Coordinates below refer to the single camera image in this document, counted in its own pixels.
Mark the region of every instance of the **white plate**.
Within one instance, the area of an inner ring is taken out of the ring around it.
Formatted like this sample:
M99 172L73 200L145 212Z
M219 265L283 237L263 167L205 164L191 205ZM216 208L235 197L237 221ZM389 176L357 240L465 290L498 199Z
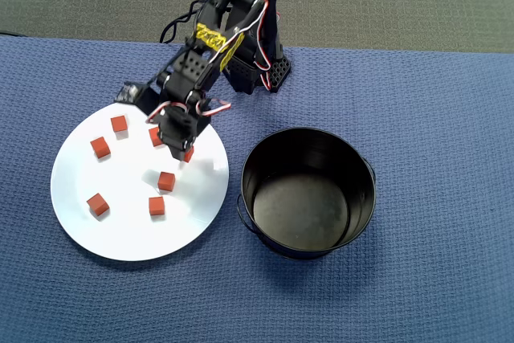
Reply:
M111 118L125 115L128 131L114 133ZM174 252L196 239L214 220L228 186L228 160L208 126L194 143L189 164L153 147L145 114L111 104L84 120L63 143L51 172L57 219L78 244L109 259L138 261ZM104 137L111 155L96 158L90 141ZM161 171L176 176L173 192L161 192ZM87 200L100 193L110 209L97 217ZM165 215L150 216L149 198L162 196Z

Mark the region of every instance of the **yellow tape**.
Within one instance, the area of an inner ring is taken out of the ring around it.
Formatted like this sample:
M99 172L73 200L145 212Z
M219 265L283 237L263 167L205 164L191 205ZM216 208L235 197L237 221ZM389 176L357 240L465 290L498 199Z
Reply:
M201 39L210 48L219 51L223 44L226 42L226 38L217 31L210 30L205 24L198 23L196 25L196 37Z
M244 39L244 34L239 34L238 40L235 41L234 46L226 53L222 62L219 64L219 71L222 71L223 68L228 64L228 61L232 59L232 55L234 55L235 51L238 49L239 45Z

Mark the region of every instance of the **red wire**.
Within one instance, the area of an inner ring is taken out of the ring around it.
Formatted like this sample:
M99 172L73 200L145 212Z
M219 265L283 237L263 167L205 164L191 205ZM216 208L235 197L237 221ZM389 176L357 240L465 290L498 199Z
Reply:
M265 1L265 3L264 3L264 15L259 20L259 26L257 27L257 46L259 47L260 53L264 57L264 60L266 61L267 68L265 68L265 67L261 66L260 64L258 64L257 61L254 61L254 63L262 71L268 71L268 70L271 69L271 62L270 62L269 58L267 57L266 53L264 52L263 48L260 45L260 30L261 30L261 28L263 26L264 18L266 18L267 7L269 6L269 1L268 0L264 0L264 1Z

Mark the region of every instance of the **white wire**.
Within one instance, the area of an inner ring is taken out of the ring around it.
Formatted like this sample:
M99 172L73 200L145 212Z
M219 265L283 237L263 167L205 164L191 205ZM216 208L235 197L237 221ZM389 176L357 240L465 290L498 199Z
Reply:
M213 108L212 110L208 110L206 112L203 112L200 110L200 101L196 103L196 113L199 116L213 116L214 114L218 114L219 112L222 112L223 110L228 110L232 107L232 103L226 102L225 100L219 100L218 98L213 98L212 100L218 101L222 106L219 108Z
M155 110L153 110L150 115L148 116L148 118L146 119L146 123L147 124L151 124L153 122L153 118L163 109L165 108L166 106L178 106L179 108L183 108L185 112L187 112L187 106L185 106L184 104L181 104L180 102L171 102L169 100L167 100L166 102L163 102L162 104L160 104L159 106L157 106L157 108Z
M231 44L231 43L232 43L232 41L233 41L234 39L236 39L238 36L240 36L243 32L250 30L250 29L251 29L251 28L252 28L252 27L253 27L253 26L254 26L254 25L255 25L255 24L256 24L256 23L257 23L257 22L258 22L258 21L263 17L263 16L264 16L264 13L266 12L266 9L267 9L267 4L268 4L268 1L267 1L267 0L265 0L264 8L263 8L263 10L260 12L260 14L259 14L259 16L257 17L257 19L256 19L256 20L254 20L254 21L250 24L250 26L248 26L248 27L244 27L243 29L239 30L239 33L235 34L232 38L228 39L228 40L225 42L225 44L223 44L223 45L220 47L220 49L219 49L218 51L216 51L216 54L214 54L214 56L210 59L209 64L213 63L213 62L216 60L216 58L218 57L219 53L220 53L220 52L222 52L223 50L225 50L225 47L226 47L226 46L228 46L229 44Z
M260 80L263 81L263 85L266 88L266 90L270 91L271 90L270 84L264 79L263 74L260 75Z
M269 1L266 0L266 3L264 4L264 14L266 14L268 5L269 5ZM259 26L257 27L257 46L259 47L259 51L260 51L261 55L263 56L264 60L266 61L267 68L265 68L264 66L261 66L259 63L257 63L256 60L254 60L254 63L255 63L255 66L260 68L262 71L269 71L271 69L271 62L267 58L267 55L264 52L263 47L260 45L260 29L263 26L263 20L264 20L264 17L262 17L260 19Z

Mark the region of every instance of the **pot handle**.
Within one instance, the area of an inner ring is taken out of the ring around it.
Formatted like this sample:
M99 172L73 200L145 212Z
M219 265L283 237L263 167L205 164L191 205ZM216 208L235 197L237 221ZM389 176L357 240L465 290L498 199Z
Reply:
M241 219L241 222L243 223L243 225L244 225L246 228L248 228L248 230L249 230L251 233L253 233L253 234L257 235L257 232L255 232L255 231L254 231L254 230L253 230L253 229L252 229L252 228L247 224L247 222L246 222L246 221L244 221L243 214L241 213L241 210L239 209L239 201L240 201L240 200L241 200L241 194L239 194L239 196L238 196L238 201L237 201L237 204L236 204L236 205L237 205L237 207L238 207L239 218Z
M362 158L365 162L365 164L368 166L368 169L371 171L371 174L373 175L373 182L377 182L377 175L375 174L375 169L371 166L371 164L366 160L364 157Z

